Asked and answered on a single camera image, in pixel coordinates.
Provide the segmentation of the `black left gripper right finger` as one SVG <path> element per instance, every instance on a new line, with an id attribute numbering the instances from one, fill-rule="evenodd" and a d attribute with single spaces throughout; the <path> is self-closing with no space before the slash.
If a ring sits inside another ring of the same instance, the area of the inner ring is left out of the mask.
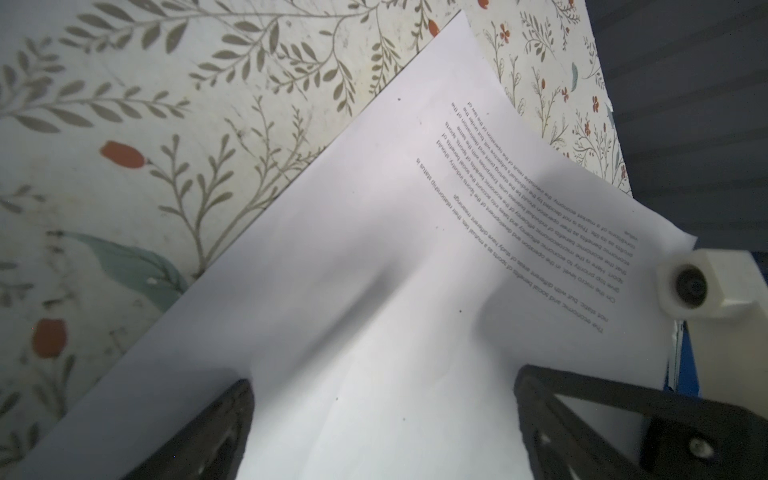
<path id="1" fill-rule="evenodd" d="M 738 406 L 533 365 L 514 393 L 536 479 L 767 476 L 767 421 Z"/>

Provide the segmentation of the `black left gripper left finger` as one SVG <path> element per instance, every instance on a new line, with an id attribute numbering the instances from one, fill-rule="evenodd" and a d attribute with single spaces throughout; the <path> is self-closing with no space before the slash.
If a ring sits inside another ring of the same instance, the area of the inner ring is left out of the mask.
<path id="1" fill-rule="evenodd" d="M 250 383 L 236 381 L 125 477 L 234 479 L 244 458 L 254 408 Z"/>

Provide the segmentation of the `printed sheet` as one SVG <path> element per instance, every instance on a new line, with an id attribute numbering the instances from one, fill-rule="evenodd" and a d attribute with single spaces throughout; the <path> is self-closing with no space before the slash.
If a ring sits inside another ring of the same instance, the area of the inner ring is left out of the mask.
<path id="1" fill-rule="evenodd" d="M 520 367 L 660 388 L 694 244 L 537 135 L 459 12 L 14 477 L 124 479 L 243 381 L 237 479 L 527 479 Z"/>

